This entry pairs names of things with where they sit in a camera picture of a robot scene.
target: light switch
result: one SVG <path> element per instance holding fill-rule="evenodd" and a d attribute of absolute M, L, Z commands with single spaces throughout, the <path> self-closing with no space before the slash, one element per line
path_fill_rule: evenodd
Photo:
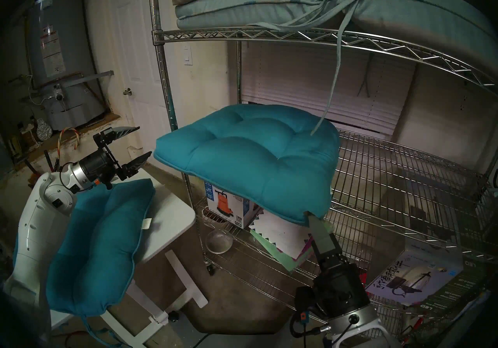
<path fill-rule="evenodd" d="M 190 49 L 190 45 L 183 45 L 182 46 L 182 53 L 183 53 L 183 64 L 184 65 L 193 65 L 192 64 L 192 51 Z"/>

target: cardboard box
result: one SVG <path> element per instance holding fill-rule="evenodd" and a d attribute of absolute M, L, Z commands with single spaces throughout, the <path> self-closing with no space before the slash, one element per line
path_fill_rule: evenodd
<path fill-rule="evenodd" d="M 457 216 L 449 187 L 401 169 L 393 173 L 389 185 L 394 188 L 382 196 L 377 215 L 403 226 L 408 233 L 413 229 L 457 243 Z M 421 237 L 415 232 L 407 238 L 381 227 L 375 229 L 374 236 L 366 288 L 374 295 L 405 305 L 419 304 L 463 270 L 459 247 L 445 248 L 438 241 L 429 244 L 413 239 Z"/>
<path fill-rule="evenodd" d="M 444 314 L 447 310 L 457 305 L 464 305 L 469 299 L 464 300 L 462 303 L 460 303 L 460 299 L 469 292 L 480 292 L 484 281 L 487 277 L 492 276 L 498 268 L 494 264 L 482 262 L 465 255 L 463 256 L 463 261 L 463 271 L 420 304 L 418 310 L 421 313 L 430 311 Z"/>
<path fill-rule="evenodd" d="M 372 258 L 367 292 L 413 305 L 437 292 L 463 270 L 459 248 L 437 247 L 391 234 L 391 241 L 389 237 L 377 240 L 375 249 L 382 247 L 383 251 Z"/>
<path fill-rule="evenodd" d="M 252 222 L 260 207 L 249 199 L 223 191 L 211 183 L 204 182 L 208 208 L 225 220 L 244 229 Z"/>

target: white table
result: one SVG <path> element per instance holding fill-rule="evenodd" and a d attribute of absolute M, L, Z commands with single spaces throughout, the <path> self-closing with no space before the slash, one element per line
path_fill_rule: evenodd
<path fill-rule="evenodd" d="M 152 181 L 156 193 L 147 215 L 152 218 L 152 222 L 149 229 L 143 230 L 142 240 L 135 255 L 135 261 L 138 261 L 138 263 L 145 263 L 150 260 L 182 235 L 195 222 L 194 210 L 151 177 L 145 170 L 140 169 L 136 175 L 123 182 L 146 178 Z M 126 292 L 152 315 L 149 317 L 150 324 L 138 335 L 133 336 L 108 311 L 102 315 L 102 318 L 111 329 L 133 348 L 145 348 L 143 343 L 151 338 L 163 325 L 168 323 L 168 312 L 179 310 L 190 299 L 194 299 L 200 308 L 208 303 L 208 300 L 189 276 L 175 253 L 169 250 L 165 255 L 186 288 L 185 292 L 173 304 L 166 310 L 160 309 L 138 288 L 135 280 L 132 280 Z M 50 316 L 52 318 L 52 329 L 73 317 L 73 315 L 55 311 L 50 311 Z"/>

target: metal wire shelf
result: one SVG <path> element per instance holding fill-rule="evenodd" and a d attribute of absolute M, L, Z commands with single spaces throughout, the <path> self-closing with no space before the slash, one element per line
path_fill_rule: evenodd
<path fill-rule="evenodd" d="M 496 211 L 486 178 L 381 139 L 345 130 L 340 130 L 340 137 L 327 219 L 343 213 L 496 263 L 498 245 L 485 236 L 495 225 Z"/>
<path fill-rule="evenodd" d="M 251 40 L 337 45 L 337 30 L 323 28 L 283 32 L 243 26 L 192 30 L 155 30 L 152 35 L 155 44 L 175 41 Z M 389 54 L 431 65 L 462 77 L 498 95 L 498 87 L 491 76 L 461 60 L 421 45 L 374 34 L 345 31 L 342 37 L 342 46 Z"/>
<path fill-rule="evenodd" d="M 306 272 L 304 266 L 291 273 L 287 272 L 273 257 L 258 247 L 257 241 L 251 242 L 252 236 L 248 231 L 241 230 L 226 222 L 207 209 L 204 209 L 204 213 L 206 225 L 225 229 L 235 234 L 234 238 L 238 241 L 234 242 L 232 248 L 224 254 L 209 253 L 208 260 L 264 295 L 295 309 L 294 293 L 296 288 L 313 284 L 313 277 L 309 272 Z M 316 265 L 316 262 L 308 260 L 303 265 Z M 384 299 L 375 296 L 372 297 L 371 302 L 377 305 L 377 313 L 384 326 L 393 335 L 397 335 L 401 330 L 401 313 L 382 306 L 382 300 Z M 324 320 L 313 315 L 311 317 L 325 323 Z M 380 335 L 381 332 L 376 329 L 364 333 L 364 336 L 368 338 L 376 338 Z"/>
<path fill-rule="evenodd" d="M 237 267 L 237 272 L 234 272 L 230 267 L 227 267 L 226 264 L 224 264 L 225 260 L 229 259 L 231 261 L 232 258 L 234 258 L 231 254 L 224 254 L 223 256 L 210 254 L 208 259 L 215 265 L 221 266 L 223 269 L 229 271 L 230 274 L 242 279 L 258 291 L 293 308 L 296 287 L 313 285 L 313 279 L 320 273 L 320 267 L 318 266 L 315 256 L 311 256 L 292 273 L 288 273 L 283 266 L 281 266 L 280 263 L 253 238 L 248 230 L 243 230 L 224 220 L 222 217 L 209 210 L 206 207 L 206 204 L 206 198 L 203 198 L 198 202 L 196 210 L 198 218 L 206 226 L 230 233 L 237 241 L 235 250 L 251 257 L 251 259 L 247 259 L 244 264 L 234 264 Z M 350 262 L 354 262 L 362 273 L 366 273 L 370 264 L 370 250 L 374 246 L 374 236 L 367 233 L 368 227 L 365 226 L 364 223 L 356 221 L 354 218 L 345 214 L 335 216 L 330 221 L 335 225 L 334 234 L 339 241 L 345 256 Z M 251 275 L 248 273 L 247 269 L 254 269 L 258 273 L 256 275 Z M 286 282 L 285 286 L 279 285 L 283 276 L 291 278 L 290 283 Z M 379 296 L 371 296 L 371 302 L 378 307 L 378 312 L 383 312 L 383 314 L 386 314 L 389 317 L 395 317 L 396 314 L 396 317 L 399 318 L 402 314 L 407 314 L 428 319 L 442 318 L 411 312 L 406 310 L 406 307 L 402 304 Z"/>
<path fill-rule="evenodd" d="M 346 257 L 362 272 L 370 267 L 380 228 L 441 247 L 459 247 L 462 253 L 495 262 L 489 250 L 495 252 L 496 245 L 485 239 L 495 210 L 485 178 L 448 160 L 377 138 L 345 130 L 340 130 L 340 137 L 331 207 L 325 218 L 334 224 Z M 208 260 L 293 308 L 296 287 L 312 285 L 319 274 L 314 256 L 288 273 L 249 231 L 225 221 L 206 204 L 204 198 L 197 205 L 198 217 L 237 241 L 226 254 L 209 254 Z M 393 334 L 399 332 L 403 314 L 444 319 L 417 314 L 377 296 L 371 302 Z"/>

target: light blue cushion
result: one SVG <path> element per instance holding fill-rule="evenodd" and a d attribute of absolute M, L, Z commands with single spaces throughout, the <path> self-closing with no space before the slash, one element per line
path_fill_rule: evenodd
<path fill-rule="evenodd" d="M 157 140 L 154 158 L 224 191 L 308 225 L 330 206 L 339 134 L 319 118 L 283 105 L 225 107 Z"/>
<path fill-rule="evenodd" d="M 367 33 L 427 46 L 498 75 L 494 28 L 463 0 L 358 0 L 351 23 Z"/>
<path fill-rule="evenodd" d="M 50 309 L 98 316 L 121 301 L 154 193 L 150 179 L 78 193 L 66 237 L 48 270 Z"/>
<path fill-rule="evenodd" d="M 197 0 L 175 8 L 180 29 L 285 23 L 316 8 L 322 0 Z"/>

